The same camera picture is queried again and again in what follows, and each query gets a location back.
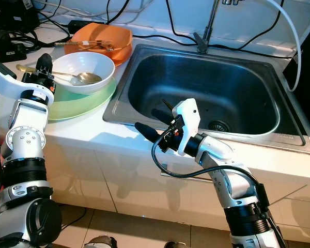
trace shoe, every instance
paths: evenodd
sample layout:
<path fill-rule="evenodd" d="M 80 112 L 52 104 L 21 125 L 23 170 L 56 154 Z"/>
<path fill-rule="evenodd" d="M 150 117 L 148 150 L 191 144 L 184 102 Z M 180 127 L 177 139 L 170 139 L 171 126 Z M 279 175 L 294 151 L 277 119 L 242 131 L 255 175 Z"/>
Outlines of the shoe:
<path fill-rule="evenodd" d="M 187 245 L 182 242 L 167 242 L 164 248 L 187 248 Z"/>
<path fill-rule="evenodd" d="M 91 239 L 84 248 L 117 248 L 117 241 L 108 235 L 101 235 Z"/>

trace sink drain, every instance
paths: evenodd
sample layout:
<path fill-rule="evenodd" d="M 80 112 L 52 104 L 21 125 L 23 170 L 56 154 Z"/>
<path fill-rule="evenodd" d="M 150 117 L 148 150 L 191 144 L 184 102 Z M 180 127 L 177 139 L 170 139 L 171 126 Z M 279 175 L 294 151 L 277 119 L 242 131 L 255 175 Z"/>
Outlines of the sink drain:
<path fill-rule="evenodd" d="M 213 131 L 219 131 L 219 132 L 229 132 L 229 127 L 228 125 L 220 120 L 215 120 L 209 123 L 208 125 L 209 130 Z"/>

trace sink basin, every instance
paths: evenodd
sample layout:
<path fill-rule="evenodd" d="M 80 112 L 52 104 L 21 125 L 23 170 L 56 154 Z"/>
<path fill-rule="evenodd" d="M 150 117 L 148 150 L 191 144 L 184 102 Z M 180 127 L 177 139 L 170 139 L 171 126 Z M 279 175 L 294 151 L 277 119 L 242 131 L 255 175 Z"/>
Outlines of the sink basin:
<path fill-rule="evenodd" d="M 270 64 L 139 44 L 104 120 L 153 128 L 152 110 L 195 98 L 200 132 L 225 140 L 310 153 L 310 142 Z"/>

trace tiled floor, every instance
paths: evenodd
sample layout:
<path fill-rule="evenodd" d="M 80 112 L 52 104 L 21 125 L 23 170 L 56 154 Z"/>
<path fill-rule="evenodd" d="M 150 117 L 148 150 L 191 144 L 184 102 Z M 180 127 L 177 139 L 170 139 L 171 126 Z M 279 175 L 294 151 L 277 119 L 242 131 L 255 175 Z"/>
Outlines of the tiled floor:
<path fill-rule="evenodd" d="M 61 206 L 63 223 L 84 213 L 84 208 Z M 86 209 L 85 216 L 63 230 L 54 248 L 82 248 L 92 238 L 109 235 L 119 248 L 163 248 L 167 241 L 184 242 L 191 248 L 231 248 L 229 232 L 158 221 L 142 217 Z M 310 244 L 288 242 L 289 248 L 310 248 Z"/>

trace white wall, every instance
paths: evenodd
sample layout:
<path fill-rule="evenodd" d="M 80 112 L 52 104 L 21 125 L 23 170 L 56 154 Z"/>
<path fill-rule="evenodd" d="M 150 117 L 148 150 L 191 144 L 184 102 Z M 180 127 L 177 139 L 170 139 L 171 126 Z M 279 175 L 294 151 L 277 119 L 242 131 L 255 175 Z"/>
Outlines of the white wall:
<path fill-rule="evenodd" d="M 59 2 L 59 0 L 48 1 L 51 3 Z M 110 10 L 120 9 L 124 2 L 125 0 L 111 0 Z M 107 0 L 62 0 L 61 2 L 64 6 L 83 9 L 92 13 L 105 11 L 106 3 Z M 141 0 L 131 0 L 126 9 L 138 9 L 140 3 Z M 212 4 L 213 0 L 170 0 L 176 31 L 202 34 L 208 23 Z M 310 4 L 285 0 L 284 9 L 292 18 L 301 37 L 310 23 Z M 52 10 L 53 7 L 45 9 L 45 11 Z M 117 21 L 128 21 L 135 15 L 134 13 L 124 13 Z M 210 43 L 221 43 L 237 47 L 269 28 L 276 15 L 276 9 L 265 0 L 240 1 L 237 6 L 220 4 L 214 20 Z M 165 0 L 154 0 L 133 24 L 170 30 Z M 293 35 L 282 15 L 277 26 L 271 32 L 259 37 L 253 43 L 266 44 L 268 53 L 274 53 L 276 46 L 283 48 L 283 51 L 287 48 L 287 52 L 290 53 L 291 48 L 295 45 Z M 250 45 L 246 49 L 257 50 L 257 46 Z"/>

